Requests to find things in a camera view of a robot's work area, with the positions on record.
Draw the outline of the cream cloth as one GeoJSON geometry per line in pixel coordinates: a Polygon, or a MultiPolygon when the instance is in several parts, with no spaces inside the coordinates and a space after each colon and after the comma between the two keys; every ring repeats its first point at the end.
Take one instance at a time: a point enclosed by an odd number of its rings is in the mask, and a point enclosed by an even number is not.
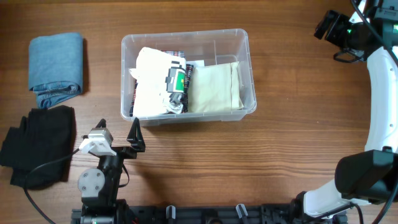
{"type": "Polygon", "coordinates": [[[232,62],[195,68],[188,87],[188,112],[242,109],[238,66],[232,62]]]}

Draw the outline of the black garment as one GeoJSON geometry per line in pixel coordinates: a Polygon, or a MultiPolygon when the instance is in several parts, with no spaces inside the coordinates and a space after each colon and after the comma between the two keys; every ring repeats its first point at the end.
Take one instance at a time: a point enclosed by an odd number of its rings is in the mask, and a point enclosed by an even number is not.
{"type": "Polygon", "coordinates": [[[21,119],[18,128],[11,127],[2,143],[1,165],[10,167],[10,184],[28,189],[44,188],[63,178],[66,162],[36,167],[69,155],[75,133],[75,112],[68,106],[42,110],[32,109],[21,119]]]}

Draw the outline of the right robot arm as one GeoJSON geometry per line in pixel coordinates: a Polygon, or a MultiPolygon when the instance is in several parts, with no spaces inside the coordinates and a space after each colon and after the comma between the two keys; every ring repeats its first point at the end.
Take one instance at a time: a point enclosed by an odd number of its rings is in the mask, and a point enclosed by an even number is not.
{"type": "Polygon", "coordinates": [[[397,202],[397,1],[352,1],[351,17],[329,10],[314,36],[366,62],[371,81],[371,120],[364,152],[342,158],[335,177],[293,199],[283,217],[289,223],[343,223],[344,211],[383,207],[380,223],[397,202]]]}

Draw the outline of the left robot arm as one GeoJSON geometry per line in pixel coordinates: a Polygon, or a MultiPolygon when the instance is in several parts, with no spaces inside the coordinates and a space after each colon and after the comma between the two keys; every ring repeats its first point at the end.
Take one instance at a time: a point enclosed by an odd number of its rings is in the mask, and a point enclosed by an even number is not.
{"type": "Polygon", "coordinates": [[[87,208],[110,210],[116,206],[118,190],[126,159],[135,159],[137,153],[144,152],[146,145],[140,122],[135,118],[126,141],[128,146],[113,146],[113,137],[102,119],[98,125],[83,137],[79,150],[99,159],[98,166],[85,170],[78,180],[81,201],[87,208]]]}

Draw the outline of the blue jeans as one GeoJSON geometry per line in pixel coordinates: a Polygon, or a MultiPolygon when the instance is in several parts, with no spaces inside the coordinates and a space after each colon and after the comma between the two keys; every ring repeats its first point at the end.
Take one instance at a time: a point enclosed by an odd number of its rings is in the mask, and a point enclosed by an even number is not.
{"type": "Polygon", "coordinates": [[[40,36],[29,44],[28,89],[46,109],[83,93],[83,37],[77,32],[40,36]]]}

